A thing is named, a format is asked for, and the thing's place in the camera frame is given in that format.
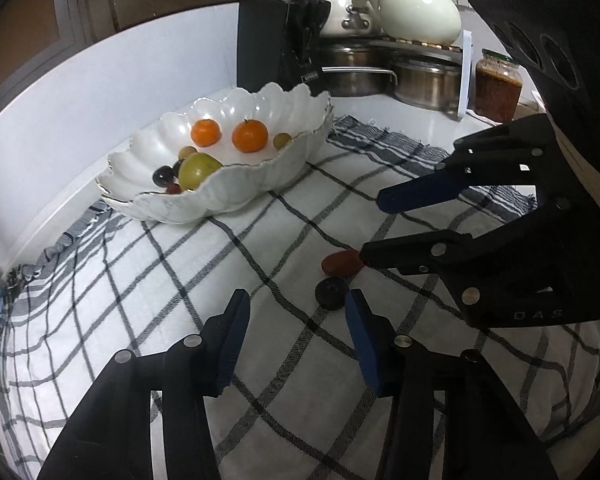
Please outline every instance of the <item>green jar lid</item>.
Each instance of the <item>green jar lid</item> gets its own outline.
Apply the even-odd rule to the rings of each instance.
[[[491,57],[494,57],[496,59],[501,59],[502,61],[506,61],[507,63],[511,63],[512,65],[519,66],[509,56],[505,56],[504,54],[501,54],[499,52],[494,52],[493,50],[489,50],[488,48],[484,48],[482,50],[482,55],[483,56],[491,56]]]

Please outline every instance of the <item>plaid cloth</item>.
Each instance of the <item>plaid cloth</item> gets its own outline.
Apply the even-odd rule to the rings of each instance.
[[[334,251],[443,228],[477,236],[535,206],[494,186],[408,214],[378,210],[379,189],[430,173],[446,156],[344,117],[292,186],[239,212],[172,226],[97,203],[38,266],[13,275],[0,340],[0,427],[18,473],[37,476],[117,350],[165,351],[244,288],[251,322],[232,384],[206,399],[222,477],[374,478],[390,400],[365,386],[344,312],[318,307],[314,287],[324,277],[320,261]],[[436,275],[365,268],[351,286],[432,351],[479,349],[545,441],[600,412],[600,321],[479,331]],[[445,431],[437,398],[434,478]],[[154,473],[164,479],[159,392],[151,409]]]

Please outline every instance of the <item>orange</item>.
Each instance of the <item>orange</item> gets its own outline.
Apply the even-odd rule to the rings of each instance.
[[[243,153],[259,152],[268,140],[267,127],[256,119],[246,119],[238,124],[231,136],[235,149]]]
[[[220,126],[213,119],[200,119],[191,129],[191,140],[203,148],[220,140]]]

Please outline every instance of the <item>silver pot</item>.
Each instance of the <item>silver pot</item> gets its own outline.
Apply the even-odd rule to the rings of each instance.
[[[453,111],[460,101],[460,65],[442,59],[413,57],[391,63],[397,75],[395,97],[429,110]]]
[[[380,34],[378,20],[367,9],[355,9],[351,0],[328,0],[329,17],[320,31],[323,38],[376,36]]]
[[[387,70],[386,50],[366,44],[328,44],[317,51],[323,81],[334,97],[362,97],[381,94],[395,81]]]

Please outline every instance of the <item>white scalloped bowl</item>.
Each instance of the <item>white scalloped bowl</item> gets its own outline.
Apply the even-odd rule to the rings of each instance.
[[[191,126],[200,119],[215,120],[222,137],[198,151],[224,167],[196,190],[166,194],[152,175],[161,166],[172,166],[178,151],[192,145]],[[245,119],[262,121],[269,130],[269,142],[259,152],[241,153],[231,142],[232,131]],[[96,184],[113,209],[138,220],[184,224],[234,211],[263,192],[288,186],[324,143],[332,121],[329,93],[312,97],[304,84],[289,92],[275,83],[255,94],[231,89],[215,99],[198,99],[183,114],[168,112],[157,124],[133,134],[126,152],[109,155],[109,167],[96,177]],[[272,140],[281,132],[291,135],[293,142],[277,150]]]

